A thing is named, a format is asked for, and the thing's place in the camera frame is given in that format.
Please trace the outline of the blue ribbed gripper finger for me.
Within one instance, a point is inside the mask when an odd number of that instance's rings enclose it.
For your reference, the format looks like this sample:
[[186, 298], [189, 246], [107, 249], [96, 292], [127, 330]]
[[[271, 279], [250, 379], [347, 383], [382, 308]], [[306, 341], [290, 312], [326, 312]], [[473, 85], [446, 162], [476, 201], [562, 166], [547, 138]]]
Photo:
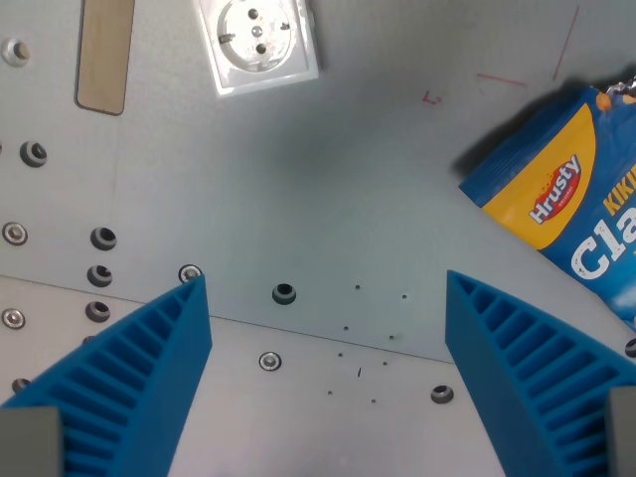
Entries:
[[111, 324], [2, 405], [60, 413], [66, 476], [166, 476], [212, 347], [198, 277]]
[[445, 343], [508, 476], [606, 476], [605, 406], [635, 366], [553, 315], [450, 270]]

